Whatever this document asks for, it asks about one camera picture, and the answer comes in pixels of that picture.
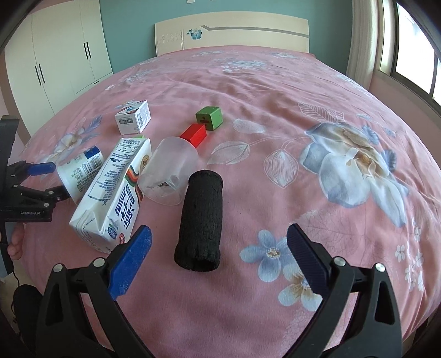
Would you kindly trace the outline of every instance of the black door handle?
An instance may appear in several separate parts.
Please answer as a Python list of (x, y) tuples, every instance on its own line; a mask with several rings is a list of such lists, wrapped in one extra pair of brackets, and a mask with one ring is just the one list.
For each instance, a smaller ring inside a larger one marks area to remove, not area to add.
[(38, 75), (37, 66), (35, 66), (35, 72), (37, 73), (37, 78), (38, 78), (38, 81), (39, 81), (39, 83), (41, 85), (41, 80), (40, 80), (40, 76)]
[(43, 83), (46, 83), (46, 82), (45, 82), (45, 78), (44, 78), (44, 76), (43, 76), (43, 71), (41, 70), (41, 65), (38, 64), (38, 67), (40, 68), (41, 79), (43, 80)]
[(84, 52), (86, 53), (86, 58), (89, 59), (89, 57), (87, 55), (86, 44), (84, 42), (83, 42), (83, 46), (84, 46)]
[(86, 43), (87, 43), (87, 51), (89, 51), (89, 58), (91, 59), (92, 56), (91, 56), (91, 54), (90, 54), (90, 50), (89, 50), (89, 43), (88, 43), (88, 42), (86, 42)]

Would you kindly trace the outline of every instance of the red block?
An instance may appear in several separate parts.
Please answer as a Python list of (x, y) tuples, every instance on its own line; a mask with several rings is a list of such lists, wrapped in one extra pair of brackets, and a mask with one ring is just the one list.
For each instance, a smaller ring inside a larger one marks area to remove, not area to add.
[(207, 131), (205, 130), (205, 125), (195, 123), (189, 126), (179, 137), (190, 142), (195, 148), (197, 148), (206, 136)]

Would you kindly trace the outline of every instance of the blue gripper pad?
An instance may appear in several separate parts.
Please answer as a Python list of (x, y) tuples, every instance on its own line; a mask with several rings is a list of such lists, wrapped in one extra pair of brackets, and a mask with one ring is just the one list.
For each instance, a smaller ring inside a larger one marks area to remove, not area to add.
[(55, 171), (55, 164), (52, 162), (34, 164), (28, 168), (28, 174), (30, 176), (50, 174), (53, 173), (54, 171)]
[(115, 301), (125, 295), (152, 246), (152, 232), (142, 225), (126, 244), (129, 245), (110, 272), (108, 291)]
[(323, 298), (328, 296), (328, 271), (315, 253), (312, 245), (321, 246), (311, 242), (299, 225), (293, 224), (286, 234), (288, 248), (299, 264), (311, 290)]

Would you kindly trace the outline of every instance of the headboard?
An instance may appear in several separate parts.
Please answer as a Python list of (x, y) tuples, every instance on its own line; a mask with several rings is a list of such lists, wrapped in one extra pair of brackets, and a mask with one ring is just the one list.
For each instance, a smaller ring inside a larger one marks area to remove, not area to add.
[(254, 11), (183, 16), (155, 25), (156, 55), (187, 48), (248, 45), (309, 52), (308, 20)]

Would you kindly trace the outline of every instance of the metal screw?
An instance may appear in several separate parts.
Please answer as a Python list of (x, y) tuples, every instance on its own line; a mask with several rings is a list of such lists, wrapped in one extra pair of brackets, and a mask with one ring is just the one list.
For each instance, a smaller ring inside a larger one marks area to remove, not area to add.
[(60, 272), (63, 269), (62, 264), (56, 264), (53, 268), (54, 272)]
[(380, 263), (380, 262), (378, 262), (377, 264), (375, 264), (375, 268), (376, 268), (378, 271), (380, 271), (380, 272), (384, 272), (384, 271), (386, 271), (386, 267), (385, 267), (382, 263)]
[(105, 259), (103, 259), (102, 257), (100, 257), (100, 258), (97, 258), (97, 259), (93, 262), (93, 265), (94, 265), (95, 267), (103, 267), (105, 263), (106, 263)]
[(346, 265), (346, 260), (340, 256), (334, 257), (334, 264), (336, 264), (337, 266), (345, 266)]

